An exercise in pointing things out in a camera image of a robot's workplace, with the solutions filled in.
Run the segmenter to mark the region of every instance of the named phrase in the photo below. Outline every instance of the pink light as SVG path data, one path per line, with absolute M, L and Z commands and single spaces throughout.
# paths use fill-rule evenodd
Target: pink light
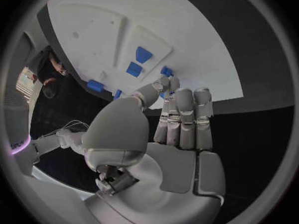
M 30 135 L 28 135 L 28 138 L 24 141 L 24 144 L 23 144 L 21 147 L 15 149 L 15 150 L 12 152 L 12 154 L 14 155 L 14 154 L 19 153 L 19 152 L 21 152 L 22 150 L 26 149 L 27 146 L 30 144 L 30 141 L 31 141 L 31 137 L 30 137 Z

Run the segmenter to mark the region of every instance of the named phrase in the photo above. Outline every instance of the man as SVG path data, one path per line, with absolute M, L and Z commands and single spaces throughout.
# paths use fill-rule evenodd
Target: man
M 28 65 L 43 84 L 42 92 L 49 99 L 58 95 L 62 79 L 68 75 L 61 62 L 57 61 L 52 48 L 47 46 Z

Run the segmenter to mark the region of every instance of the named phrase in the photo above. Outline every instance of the blue block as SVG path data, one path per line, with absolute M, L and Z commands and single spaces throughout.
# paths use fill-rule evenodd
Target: blue block
M 129 67 L 127 68 L 127 73 L 131 74 L 132 76 L 138 77 L 142 71 L 142 67 L 137 65 L 134 62 L 131 62 Z
M 167 77 L 169 76 L 173 76 L 173 73 L 172 73 L 172 70 L 167 68 L 166 66 L 164 66 L 162 69 L 161 69 L 161 74 L 162 75 L 165 75 Z
M 147 61 L 151 57 L 152 57 L 152 54 L 149 51 L 145 50 L 144 48 L 139 46 L 136 49 L 136 60 L 138 62 L 143 64 L 145 61 Z
M 114 95 L 114 100 L 116 100 L 116 99 L 118 99 L 120 96 L 121 96 L 121 93 L 122 93 L 122 91 L 121 90 L 117 90 L 116 92 L 115 92 L 115 95 Z
M 94 91 L 97 91 L 97 92 L 102 92 L 103 89 L 104 89 L 104 85 L 99 83 L 99 82 L 96 82 L 94 80 L 90 80 L 88 83 L 87 83 L 87 87 L 89 89 L 92 89 Z

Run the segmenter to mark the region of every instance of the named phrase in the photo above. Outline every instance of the wire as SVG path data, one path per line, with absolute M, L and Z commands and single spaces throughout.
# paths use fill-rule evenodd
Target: wire
M 48 133 L 48 134 L 42 135 L 40 138 L 50 136 L 50 135 L 55 134 L 56 132 L 58 132 L 58 131 L 60 131 L 60 130 L 62 130 L 62 129 L 69 128 L 69 127 L 72 127 L 72 126 L 75 126 L 75 125 L 78 125 L 78 124 L 82 124 L 82 125 L 84 125 L 85 128 L 87 128 L 87 129 L 89 128 L 89 125 L 88 125 L 87 123 L 82 122 L 82 121 L 77 120 L 77 119 L 74 119 L 74 120 L 69 121 L 68 123 L 66 123 L 66 124 L 65 124 L 64 126 L 62 126 L 61 128 L 59 128 L 59 129 L 57 129 L 57 130 L 54 130 L 54 131 L 52 131 L 52 132 L 50 132 L 50 133 Z

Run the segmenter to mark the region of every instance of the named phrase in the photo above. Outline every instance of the person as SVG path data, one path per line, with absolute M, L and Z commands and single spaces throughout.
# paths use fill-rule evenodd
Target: person
M 49 99 L 59 94 L 63 77 L 68 75 L 50 46 L 39 52 L 28 68 L 36 74 L 36 79 L 43 85 L 43 94 Z

